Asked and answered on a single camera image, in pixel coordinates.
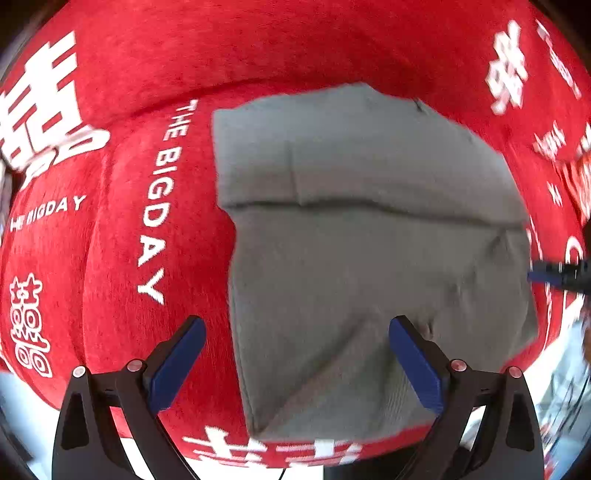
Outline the grey fleece garment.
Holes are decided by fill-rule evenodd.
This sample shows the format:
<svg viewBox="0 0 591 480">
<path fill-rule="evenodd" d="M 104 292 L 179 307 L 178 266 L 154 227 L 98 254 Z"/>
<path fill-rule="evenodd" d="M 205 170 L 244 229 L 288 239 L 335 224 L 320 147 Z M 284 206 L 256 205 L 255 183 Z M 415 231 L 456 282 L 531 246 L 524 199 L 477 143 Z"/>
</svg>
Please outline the grey fleece garment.
<svg viewBox="0 0 591 480">
<path fill-rule="evenodd" d="M 212 138 L 250 436 L 375 440 L 427 422 L 389 345 L 396 316 L 485 371 L 537 337 L 528 214 L 472 131 L 353 84 L 219 109 Z"/>
</svg>

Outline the red blanket white characters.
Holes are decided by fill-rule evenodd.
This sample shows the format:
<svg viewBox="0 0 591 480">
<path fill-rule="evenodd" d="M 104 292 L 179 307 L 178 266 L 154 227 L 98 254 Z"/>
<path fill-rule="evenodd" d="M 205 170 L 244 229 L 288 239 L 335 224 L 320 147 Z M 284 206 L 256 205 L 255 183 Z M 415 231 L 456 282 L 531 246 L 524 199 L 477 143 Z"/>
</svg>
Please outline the red blanket white characters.
<svg viewBox="0 0 591 480">
<path fill-rule="evenodd" d="M 183 456 L 332 465 L 422 440 L 421 405 L 427 422 L 375 440 L 260 440 L 245 421 L 212 116 L 353 84 L 422 102 L 505 158 L 530 262 L 585 253 L 590 73 L 530 2 L 71 1 L 1 85 L 1 151 L 24 177 L 1 247 L 4 366 L 59 407 L 76 366 L 119 369 L 197 315 L 205 345 L 160 416 Z M 538 334 L 501 369 L 530 366 L 573 314 L 575 297 L 528 284 Z"/>
</svg>

